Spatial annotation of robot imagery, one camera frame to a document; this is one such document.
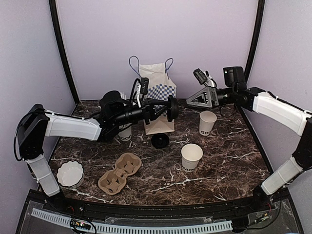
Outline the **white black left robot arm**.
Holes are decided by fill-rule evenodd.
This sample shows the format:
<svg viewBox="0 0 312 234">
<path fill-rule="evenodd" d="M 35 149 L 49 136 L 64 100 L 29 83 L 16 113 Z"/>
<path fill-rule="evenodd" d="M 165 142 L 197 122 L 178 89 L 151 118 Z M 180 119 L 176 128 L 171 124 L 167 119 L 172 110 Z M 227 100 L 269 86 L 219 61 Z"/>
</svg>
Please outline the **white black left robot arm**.
<svg viewBox="0 0 312 234">
<path fill-rule="evenodd" d="M 178 103 L 172 95 L 167 100 L 147 98 L 136 105 L 122 99 L 119 91 L 109 91 L 99 102 L 97 118 L 75 117 L 55 113 L 35 104 L 19 121 L 13 141 L 14 156 L 17 161 L 25 161 L 35 180 L 50 197 L 50 205 L 63 213 L 69 202 L 61 191 L 51 168 L 44 157 L 43 142 L 46 137 L 72 137 L 90 141 L 108 142 L 121 132 L 122 125 L 134 125 L 140 120 L 149 124 L 167 114 L 167 120 L 178 116 Z"/>
</svg>

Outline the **black coffee cup lid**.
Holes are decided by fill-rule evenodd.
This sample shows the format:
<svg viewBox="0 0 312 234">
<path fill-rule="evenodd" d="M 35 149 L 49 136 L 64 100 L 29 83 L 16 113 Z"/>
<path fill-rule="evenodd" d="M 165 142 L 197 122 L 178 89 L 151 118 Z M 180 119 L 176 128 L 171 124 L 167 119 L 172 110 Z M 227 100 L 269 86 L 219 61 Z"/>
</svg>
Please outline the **black coffee cup lid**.
<svg viewBox="0 0 312 234">
<path fill-rule="evenodd" d="M 169 144 L 169 137 L 165 133 L 154 134 L 151 143 L 156 149 L 163 149 Z"/>
</svg>

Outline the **white paper coffee cup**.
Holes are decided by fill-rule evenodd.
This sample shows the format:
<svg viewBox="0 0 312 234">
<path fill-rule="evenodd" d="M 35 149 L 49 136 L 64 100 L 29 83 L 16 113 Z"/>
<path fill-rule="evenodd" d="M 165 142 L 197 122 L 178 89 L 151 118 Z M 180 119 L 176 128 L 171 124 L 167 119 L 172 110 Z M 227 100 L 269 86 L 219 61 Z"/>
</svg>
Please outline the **white paper coffee cup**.
<svg viewBox="0 0 312 234">
<path fill-rule="evenodd" d="M 182 169 L 192 172 L 203 157 L 203 150 L 197 144 L 186 144 L 181 149 Z"/>
</svg>

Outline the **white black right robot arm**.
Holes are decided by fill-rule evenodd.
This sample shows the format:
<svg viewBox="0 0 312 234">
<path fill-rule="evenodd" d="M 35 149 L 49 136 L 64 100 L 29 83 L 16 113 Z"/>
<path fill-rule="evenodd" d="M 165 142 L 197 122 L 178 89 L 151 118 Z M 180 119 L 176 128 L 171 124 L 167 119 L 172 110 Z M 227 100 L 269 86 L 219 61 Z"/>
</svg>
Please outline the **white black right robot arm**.
<svg viewBox="0 0 312 234">
<path fill-rule="evenodd" d="M 234 104 L 246 111 L 266 116 L 275 121 L 282 132 L 293 132 L 296 143 L 294 152 L 267 179 L 254 190 L 249 208 L 260 211 L 268 203 L 267 196 L 291 184 L 299 175 L 312 168 L 312 113 L 292 105 L 270 91 L 248 87 L 244 70 L 240 66 L 223 68 L 225 88 L 218 88 L 208 72 L 199 68 L 193 71 L 203 89 L 187 99 L 193 107 L 211 109 Z"/>
</svg>

